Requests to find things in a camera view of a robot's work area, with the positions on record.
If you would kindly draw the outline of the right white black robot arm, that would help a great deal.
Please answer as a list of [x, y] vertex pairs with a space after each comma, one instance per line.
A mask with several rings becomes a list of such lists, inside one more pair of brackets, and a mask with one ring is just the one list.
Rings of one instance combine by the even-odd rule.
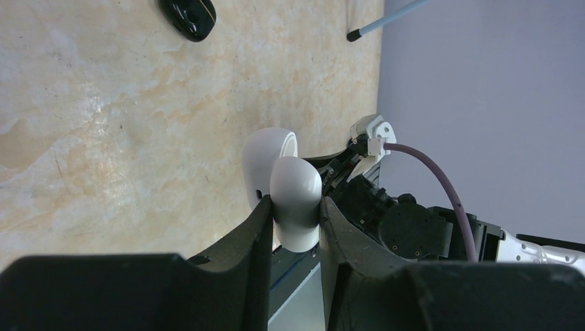
[[[451, 208], [424, 207], [411, 194], [392, 197], [359, 167], [392, 151], [421, 161], [439, 181]], [[336, 154], [309, 158], [321, 176], [322, 194], [330, 197], [347, 221], [367, 237], [410, 261], [475, 261], [564, 265], [584, 271], [584, 245], [569, 241], [514, 236], [464, 211], [442, 169], [427, 155], [390, 139], [358, 136]]]

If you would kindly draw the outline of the small black case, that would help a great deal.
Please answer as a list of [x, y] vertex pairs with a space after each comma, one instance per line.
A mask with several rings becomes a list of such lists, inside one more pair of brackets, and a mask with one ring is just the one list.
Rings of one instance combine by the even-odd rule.
[[209, 0], [158, 0], [163, 16], [179, 34], [192, 42], [207, 38], [217, 21]]

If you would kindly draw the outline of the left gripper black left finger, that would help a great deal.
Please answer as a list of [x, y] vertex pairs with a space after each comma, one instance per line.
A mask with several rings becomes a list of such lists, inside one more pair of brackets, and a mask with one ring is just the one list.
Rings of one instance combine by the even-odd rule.
[[23, 257], [1, 273], [2, 330], [266, 330], [272, 202], [188, 259]]

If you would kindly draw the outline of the white earbud charging case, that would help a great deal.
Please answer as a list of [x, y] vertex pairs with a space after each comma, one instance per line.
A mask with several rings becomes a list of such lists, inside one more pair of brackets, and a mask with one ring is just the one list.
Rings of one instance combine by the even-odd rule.
[[322, 182], [314, 166], [298, 157], [296, 134], [284, 128], [256, 131], [244, 144], [241, 166], [250, 207], [270, 197], [281, 246], [296, 253], [312, 249], [319, 241]]

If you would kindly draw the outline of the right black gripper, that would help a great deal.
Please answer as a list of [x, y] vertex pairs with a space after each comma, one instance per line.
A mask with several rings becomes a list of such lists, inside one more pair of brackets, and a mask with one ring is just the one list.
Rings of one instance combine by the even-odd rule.
[[349, 223], [369, 237], [377, 238], [381, 218], [398, 202], [377, 185], [379, 164], [365, 172], [359, 171], [356, 177], [350, 176], [366, 160], [367, 142], [367, 137], [357, 137], [341, 152], [305, 160], [321, 177], [321, 195], [330, 197]]

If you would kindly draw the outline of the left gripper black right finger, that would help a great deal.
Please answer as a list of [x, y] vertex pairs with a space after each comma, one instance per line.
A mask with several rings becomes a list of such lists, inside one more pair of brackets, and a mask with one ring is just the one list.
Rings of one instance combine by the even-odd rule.
[[411, 263], [321, 200], [327, 330], [583, 330], [584, 276], [565, 265]]

